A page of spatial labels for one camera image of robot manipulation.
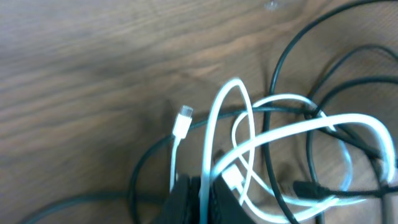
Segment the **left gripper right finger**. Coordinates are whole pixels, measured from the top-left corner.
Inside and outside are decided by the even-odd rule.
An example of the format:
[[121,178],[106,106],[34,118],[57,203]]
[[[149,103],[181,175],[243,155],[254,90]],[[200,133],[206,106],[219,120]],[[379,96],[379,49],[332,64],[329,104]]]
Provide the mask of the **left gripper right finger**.
[[222,176],[217,177],[210,188],[210,224],[255,224]]

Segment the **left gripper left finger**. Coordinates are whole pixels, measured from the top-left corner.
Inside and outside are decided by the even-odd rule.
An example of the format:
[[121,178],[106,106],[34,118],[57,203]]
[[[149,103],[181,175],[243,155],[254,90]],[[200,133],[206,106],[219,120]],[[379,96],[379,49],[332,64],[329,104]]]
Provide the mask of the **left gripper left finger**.
[[200,185],[199,176],[181,175],[162,206],[158,224],[198,224]]

